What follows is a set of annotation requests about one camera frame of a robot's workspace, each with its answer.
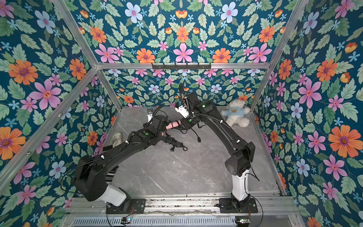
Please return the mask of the pink hair dryer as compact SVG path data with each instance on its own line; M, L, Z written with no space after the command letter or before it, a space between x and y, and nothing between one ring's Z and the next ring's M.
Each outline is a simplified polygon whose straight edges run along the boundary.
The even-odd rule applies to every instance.
M169 130L169 129L178 129L180 126L181 126L181 121L174 121L174 122L171 122L171 123L169 123L169 124L165 127L165 129L164 129L164 131L162 132L162 134L165 134L165 133L166 133L166 131L167 131L167 130Z

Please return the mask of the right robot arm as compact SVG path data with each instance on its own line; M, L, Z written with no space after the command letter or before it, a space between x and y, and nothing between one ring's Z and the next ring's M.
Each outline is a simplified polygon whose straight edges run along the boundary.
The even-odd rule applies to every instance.
M226 147L230 158L225 166L232 175L232 198L238 202L249 198L248 174L255 152L255 145L243 140L223 119L213 102L200 101L196 94L179 95L180 103L176 110L183 116L181 127L190 130L200 122L209 127Z

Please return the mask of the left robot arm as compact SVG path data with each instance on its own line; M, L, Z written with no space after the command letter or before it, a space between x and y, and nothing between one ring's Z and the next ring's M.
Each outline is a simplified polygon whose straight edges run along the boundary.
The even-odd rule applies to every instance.
M142 129L132 131L120 145L94 157L81 158L74 173L73 185L88 201L104 201L127 212L131 207L131 197L123 189L108 183L106 175L129 157L160 141L172 145L171 151L183 147L182 143L165 133L167 125L166 117L156 115Z

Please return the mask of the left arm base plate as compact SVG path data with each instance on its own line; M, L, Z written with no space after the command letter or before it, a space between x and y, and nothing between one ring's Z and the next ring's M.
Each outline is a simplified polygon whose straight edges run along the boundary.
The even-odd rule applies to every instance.
M146 207L146 199L126 199L120 206L107 203L106 213L111 214L143 214Z

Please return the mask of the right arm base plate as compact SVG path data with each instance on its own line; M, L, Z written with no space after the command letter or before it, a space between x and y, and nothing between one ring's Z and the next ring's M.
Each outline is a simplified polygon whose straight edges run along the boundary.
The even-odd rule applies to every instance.
M254 198L246 198L238 201L232 198L220 198L219 203L215 205L221 213L258 213L258 205Z

